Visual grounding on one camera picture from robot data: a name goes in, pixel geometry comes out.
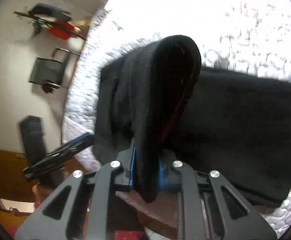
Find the left operator hand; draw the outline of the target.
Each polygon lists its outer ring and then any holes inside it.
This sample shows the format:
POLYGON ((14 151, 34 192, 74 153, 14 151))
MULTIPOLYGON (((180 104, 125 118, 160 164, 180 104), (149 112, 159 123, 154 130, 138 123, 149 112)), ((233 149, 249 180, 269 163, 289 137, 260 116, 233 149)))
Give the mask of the left operator hand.
POLYGON ((47 186, 42 183, 37 183, 32 187, 34 195, 34 209, 37 207, 55 190, 55 187, 47 186))

